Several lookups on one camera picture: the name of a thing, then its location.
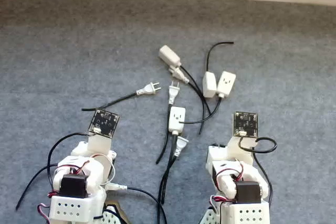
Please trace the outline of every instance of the white robot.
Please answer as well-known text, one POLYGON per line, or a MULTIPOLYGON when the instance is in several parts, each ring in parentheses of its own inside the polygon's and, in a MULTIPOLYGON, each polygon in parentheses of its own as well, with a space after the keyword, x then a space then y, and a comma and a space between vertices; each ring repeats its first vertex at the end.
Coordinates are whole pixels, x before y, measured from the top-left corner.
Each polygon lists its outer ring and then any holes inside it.
POLYGON ((268 183, 253 167, 251 151, 257 138, 258 117, 255 113, 235 112, 234 136, 227 146, 209 146, 206 169, 212 177, 216 195, 211 195, 210 205, 199 224, 269 224, 268 183))
POLYGON ((50 224, 122 224, 115 207, 104 208, 106 186, 115 174, 113 160, 117 154, 111 150, 111 141, 118 120, 116 114, 97 110, 88 142, 80 142, 58 163, 49 194, 50 224))

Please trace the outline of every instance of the floor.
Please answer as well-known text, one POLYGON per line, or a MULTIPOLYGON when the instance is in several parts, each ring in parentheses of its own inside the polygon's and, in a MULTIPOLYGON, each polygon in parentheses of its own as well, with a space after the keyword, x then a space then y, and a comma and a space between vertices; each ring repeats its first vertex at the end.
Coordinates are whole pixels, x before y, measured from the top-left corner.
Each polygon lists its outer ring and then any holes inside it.
MULTIPOLYGON (((164 205, 169 223, 197 224, 214 193, 205 170, 207 147, 226 144, 232 113, 259 113, 259 136, 278 149, 259 155, 274 185, 272 224, 327 224, 336 218, 336 7, 235 0, 0 0, 0 218, 3 223, 44 223, 36 211, 49 203, 45 174, 18 212, 16 202, 32 175, 46 164, 62 136, 84 132, 99 106, 150 81, 162 90, 119 103, 113 137, 116 183, 157 194, 167 162, 155 165, 162 147, 167 88, 172 79, 157 57, 167 44, 201 83, 209 68, 237 74, 228 99, 190 141, 170 173, 164 205)), ((216 99, 209 100, 214 107, 216 99)), ((195 93, 181 84, 177 106, 199 119, 195 93)), ((53 156, 59 161, 78 141, 53 156)), ((109 193, 134 224, 155 223, 155 205, 133 192, 109 193)))

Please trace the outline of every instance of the circuit board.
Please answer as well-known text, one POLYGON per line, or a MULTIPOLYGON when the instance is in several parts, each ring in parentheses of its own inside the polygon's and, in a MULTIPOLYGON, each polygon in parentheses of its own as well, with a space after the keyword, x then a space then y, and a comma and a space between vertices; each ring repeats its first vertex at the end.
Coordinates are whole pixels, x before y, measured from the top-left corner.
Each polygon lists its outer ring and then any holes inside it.
POLYGON ((105 110, 96 110, 89 126, 89 132, 112 138, 120 115, 105 110))
POLYGON ((258 114, 236 111, 233 115, 233 136, 258 137, 258 114))

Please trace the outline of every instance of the black cable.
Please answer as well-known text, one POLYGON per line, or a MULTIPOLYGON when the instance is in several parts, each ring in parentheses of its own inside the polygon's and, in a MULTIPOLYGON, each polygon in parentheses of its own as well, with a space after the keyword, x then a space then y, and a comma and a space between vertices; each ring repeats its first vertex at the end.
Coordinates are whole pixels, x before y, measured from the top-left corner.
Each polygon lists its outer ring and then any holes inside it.
MULTIPOLYGON (((198 90, 196 89, 196 87, 193 86, 190 82, 188 83, 188 85, 189 85, 190 87, 192 87, 193 90, 195 90, 195 92, 198 94, 199 98, 201 99, 201 102, 202 102, 202 119, 204 119, 204 117, 205 117, 205 111, 204 111, 204 101, 203 101, 203 99, 202 99, 203 94, 200 94, 200 93, 198 92, 198 90)), ((199 128, 199 131, 198 131, 198 134, 199 134, 199 135, 202 133, 203 126, 204 126, 204 122, 201 123, 201 127, 199 128)))
POLYGON ((114 100, 114 101, 112 101, 112 102, 106 103, 105 105, 100 106, 100 107, 98 107, 98 108, 82 109, 82 111, 95 111, 96 109, 105 109, 105 108, 107 108, 107 107, 109 107, 109 106, 112 106, 112 105, 118 103, 118 102, 124 101, 124 100, 126 100, 126 99, 128 99, 128 98, 135 97, 135 96, 137 96, 136 94, 137 94, 137 93, 134 92, 134 93, 125 95, 124 97, 121 97, 121 98, 119 98, 119 99, 116 99, 116 100, 114 100))
POLYGON ((274 139, 271 139, 270 137, 258 137, 256 139, 256 143, 259 142, 259 141, 261 141, 261 140, 267 140, 267 141, 271 141, 274 145, 273 145, 273 147, 271 149, 264 150, 264 151, 256 151, 256 150, 254 150, 254 148, 249 149, 249 148, 242 147, 241 142, 242 142, 243 138, 244 137, 240 138, 240 140, 238 142, 238 146, 239 146, 239 148, 241 148, 242 150, 245 150, 247 152, 252 152, 252 153, 270 153, 270 152, 275 151, 275 149, 278 147, 278 144, 277 144, 277 142, 274 139))
POLYGON ((214 49, 218 45, 223 45, 223 44, 234 44, 234 42, 233 41, 222 41, 222 42, 218 42, 218 43, 216 43, 216 44, 214 44, 214 45, 211 46, 211 48, 208 51, 208 54, 206 56, 206 65, 205 65, 206 71, 209 70, 209 57, 210 57, 210 53, 211 53, 212 49, 214 49))
MULTIPOLYGON (((161 179, 161 182, 160 182, 160 187, 159 187, 159 193, 158 193, 158 196, 157 196, 157 199, 161 204, 164 204, 163 190, 165 192, 165 185, 167 183, 170 168, 172 167, 172 165, 174 164, 174 162, 176 160, 176 157, 174 156, 175 149, 176 149, 176 141, 177 141, 177 135, 173 135, 171 151, 170 151, 170 155, 169 155, 169 161, 168 161, 168 164, 167 164, 167 168, 166 168, 166 170, 165 170, 165 172, 162 176, 162 179, 161 179)), ((159 224, 160 223, 160 208, 159 208, 159 205, 158 205, 156 214, 157 214, 156 215, 156 223, 159 224)))
POLYGON ((263 166, 261 165, 261 163, 257 159, 256 152, 253 152, 252 155, 253 155, 253 158, 256 161, 257 165, 259 166, 260 170, 263 172, 264 177, 267 180, 267 183, 268 183, 268 186, 269 186, 268 206, 269 206, 269 208, 271 208, 272 199, 273 199, 273 185, 272 185, 271 181, 269 180, 265 169, 263 168, 263 166))
POLYGON ((80 133, 80 132, 71 133, 69 135, 66 135, 66 136, 62 137, 60 140, 58 140, 49 151, 48 162, 47 162, 47 174, 48 174, 49 183, 50 183, 52 189, 53 189, 53 185, 52 185, 53 181, 52 181, 51 173, 50 173, 50 160, 51 160, 51 155, 53 154, 52 152, 57 147, 57 145, 59 145, 63 140, 65 140, 69 137, 72 137, 72 136, 77 136, 77 135, 78 136, 89 136, 89 134, 86 134, 86 133, 80 133))
MULTIPOLYGON (((51 164, 50 167, 54 167, 54 166, 57 166, 57 164, 51 164)), ((30 187, 30 185, 33 183, 33 181, 35 180, 35 178, 41 173, 43 172, 45 169, 47 169, 48 166, 45 166, 43 168, 41 168, 33 177, 32 179, 29 181, 28 185, 26 186, 26 188, 24 189, 24 191, 22 192, 21 194, 21 197, 19 199, 19 201, 17 202, 16 204, 16 207, 15 207, 15 211, 17 211, 21 205, 21 202, 22 200, 24 199, 24 197, 26 196, 27 192, 28 192, 28 189, 30 187)))
POLYGON ((221 97, 218 97, 218 101, 217 101, 217 104, 216 104, 216 107, 215 107, 214 111, 211 112, 211 114, 210 114, 208 117, 206 117, 205 119, 202 119, 202 120, 199 120, 199 121, 194 121, 194 122, 180 122, 180 123, 194 124, 194 123, 202 123, 202 122, 205 122, 206 120, 212 118, 214 114, 216 114, 216 112, 217 112, 217 110, 218 110, 218 108, 219 108, 219 105, 221 104, 221 101, 222 101, 221 97))
POLYGON ((168 139, 169 139, 169 116, 170 116, 170 109, 172 108, 171 104, 168 104, 168 113, 167 113, 167 124, 166 124, 166 136, 165 136, 165 140, 164 140, 164 144, 161 150, 161 153, 159 154, 159 157, 156 160, 156 164, 158 164, 164 154, 164 152, 166 151, 167 148, 167 144, 168 144, 168 139))
POLYGON ((138 188, 134 188, 134 187, 127 187, 128 190, 133 190, 133 191, 140 191, 144 194, 147 194, 148 196, 150 196, 152 199, 155 200, 156 204, 159 206, 159 208, 161 209, 162 211, 162 215, 163 215, 163 219, 164 219, 164 223, 167 224, 167 217, 166 217, 166 214, 164 212, 164 209, 163 209, 163 206, 160 204, 160 202, 152 195, 150 194, 149 192, 145 191, 145 190, 142 190, 142 189, 138 189, 138 188))

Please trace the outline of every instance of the white outlet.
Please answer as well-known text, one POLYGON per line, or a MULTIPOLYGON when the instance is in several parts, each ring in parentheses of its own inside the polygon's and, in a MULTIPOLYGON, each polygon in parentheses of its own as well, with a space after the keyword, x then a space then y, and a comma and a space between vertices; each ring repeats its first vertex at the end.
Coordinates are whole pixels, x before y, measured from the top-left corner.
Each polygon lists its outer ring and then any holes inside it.
POLYGON ((185 108, 175 106, 171 107, 169 115, 169 131, 176 131, 180 134, 184 127, 184 124, 180 122, 184 122, 184 118, 185 108))
POLYGON ((228 97, 235 80, 236 75, 234 73, 223 71, 217 85, 218 96, 221 98, 228 97))

